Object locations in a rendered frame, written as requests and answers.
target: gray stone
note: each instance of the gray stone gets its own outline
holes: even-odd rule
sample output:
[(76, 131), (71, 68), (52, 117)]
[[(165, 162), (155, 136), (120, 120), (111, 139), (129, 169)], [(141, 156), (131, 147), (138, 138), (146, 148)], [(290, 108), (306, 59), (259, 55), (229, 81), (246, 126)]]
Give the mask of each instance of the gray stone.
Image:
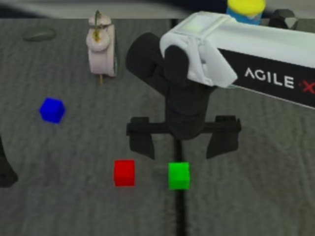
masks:
[(56, 37), (56, 31), (47, 26), (31, 27), (23, 33), (23, 39), (30, 42), (51, 40), (54, 37)]

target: white plush toy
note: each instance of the white plush toy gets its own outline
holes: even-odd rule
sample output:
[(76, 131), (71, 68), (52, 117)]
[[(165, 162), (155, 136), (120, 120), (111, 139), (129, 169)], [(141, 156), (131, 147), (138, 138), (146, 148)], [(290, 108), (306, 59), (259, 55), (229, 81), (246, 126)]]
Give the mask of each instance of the white plush toy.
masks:
[(99, 11), (89, 19), (89, 25), (93, 26), (86, 38), (90, 70), (99, 75), (102, 84), (103, 75), (116, 76), (115, 27), (111, 19)]

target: yellow lid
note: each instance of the yellow lid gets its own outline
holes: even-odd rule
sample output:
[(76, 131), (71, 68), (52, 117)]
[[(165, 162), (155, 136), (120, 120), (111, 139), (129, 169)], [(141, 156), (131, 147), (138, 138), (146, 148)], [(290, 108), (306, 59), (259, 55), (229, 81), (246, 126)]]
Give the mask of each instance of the yellow lid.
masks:
[(254, 16), (263, 12), (266, 2), (265, 0), (228, 0), (227, 5), (235, 13)]

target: colored block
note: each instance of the colored block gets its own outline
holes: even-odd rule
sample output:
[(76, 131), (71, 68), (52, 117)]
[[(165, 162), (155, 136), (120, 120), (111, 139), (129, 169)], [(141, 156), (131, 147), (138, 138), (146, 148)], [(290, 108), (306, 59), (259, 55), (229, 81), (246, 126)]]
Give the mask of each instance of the colored block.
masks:
[(58, 124), (64, 115), (63, 102), (53, 98), (46, 98), (39, 109), (44, 121)]
[(189, 189), (189, 163), (168, 164), (168, 187), (169, 189)]
[(134, 186), (134, 160), (114, 161), (114, 184), (116, 187)]

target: pink object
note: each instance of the pink object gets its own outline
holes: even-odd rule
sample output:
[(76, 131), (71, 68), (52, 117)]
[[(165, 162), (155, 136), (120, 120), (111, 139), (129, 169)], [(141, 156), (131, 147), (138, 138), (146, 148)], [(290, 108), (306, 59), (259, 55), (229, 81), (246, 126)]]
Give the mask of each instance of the pink object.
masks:
[(90, 29), (86, 38), (91, 73), (115, 77), (115, 26), (100, 29), (98, 42), (93, 38), (93, 33), (94, 29)]

